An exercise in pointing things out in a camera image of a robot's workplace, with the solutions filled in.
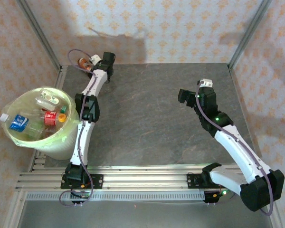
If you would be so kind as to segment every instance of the orange object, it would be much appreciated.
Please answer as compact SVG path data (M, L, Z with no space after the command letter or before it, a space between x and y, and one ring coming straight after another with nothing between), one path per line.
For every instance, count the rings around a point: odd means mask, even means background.
M78 65L85 70L92 70L92 65L85 58L78 59Z

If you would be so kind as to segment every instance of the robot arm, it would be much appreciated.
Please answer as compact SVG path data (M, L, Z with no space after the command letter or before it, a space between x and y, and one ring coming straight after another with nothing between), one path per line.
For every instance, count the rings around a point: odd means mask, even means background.
M62 189L75 189L81 184L87 184L89 181L88 175L82 165L87 167L87 154L91 133L100 115L97 96L103 84L107 80L110 81L110 77L113 74L115 54L104 52L103 59L98 55L94 55L90 58L90 61L94 65L93 73L88 73L91 80L83 92L75 96L76 110L79 116L81 116L81 122L78 124L78 132L80 133L82 128L84 130L82 134L77 134L72 158L62 177ZM80 144L80 156L83 164L79 159L77 151L78 144Z
M204 186L217 184L230 189L241 196L244 204L252 211L259 210L270 203L266 179L269 179L273 200L279 199L284 183L283 173L280 170L271 170L253 152L239 134L232 120L225 113L218 110L212 81L208 79L202 79L201 81L203 83L200 85L199 94L197 95L200 107L204 114L219 128L211 124L202 115L197 104L195 92L181 89L178 100L181 103L186 101L187 106L194 108L202 127L228 151L243 172L243 176L226 170L219 163L214 163L204 167L201 176L193 175L193 180L196 183L203 183Z

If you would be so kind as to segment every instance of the patterned wallpaper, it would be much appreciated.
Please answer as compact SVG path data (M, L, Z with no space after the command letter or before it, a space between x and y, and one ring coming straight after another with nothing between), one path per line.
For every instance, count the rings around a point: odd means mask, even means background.
M272 1L235 73L254 142L285 175L285 0ZM285 216L285 185L279 203Z
M57 72L15 0L0 0L0 112L24 92L53 86ZM0 227L9 209L20 171L32 149L15 146L0 125Z
M64 65L71 48L111 51L122 64L229 62L261 0L28 3Z

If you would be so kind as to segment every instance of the orange cap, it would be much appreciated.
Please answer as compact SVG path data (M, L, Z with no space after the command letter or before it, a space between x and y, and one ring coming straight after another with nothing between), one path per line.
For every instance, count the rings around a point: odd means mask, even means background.
M63 123L63 122L65 122L66 121L66 115L65 114L59 114L59 116L58 116L58 121L59 122L61 122L61 123Z

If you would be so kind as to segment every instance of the trash bin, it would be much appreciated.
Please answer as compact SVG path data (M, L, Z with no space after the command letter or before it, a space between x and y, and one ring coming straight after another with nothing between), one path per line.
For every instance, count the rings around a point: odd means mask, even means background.
M1 123L3 130L17 146L34 148L57 160L70 159L74 151L79 117L75 101L65 92L51 87L33 89L6 105L2 112L8 115L17 115L22 108L40 108L36 104L35 97L40 94L42 89L50 90L68 104L69 110L64 125L53 135L37 141L29 141L25 135L19 135L17 132L10 130L7 123L4 122Z

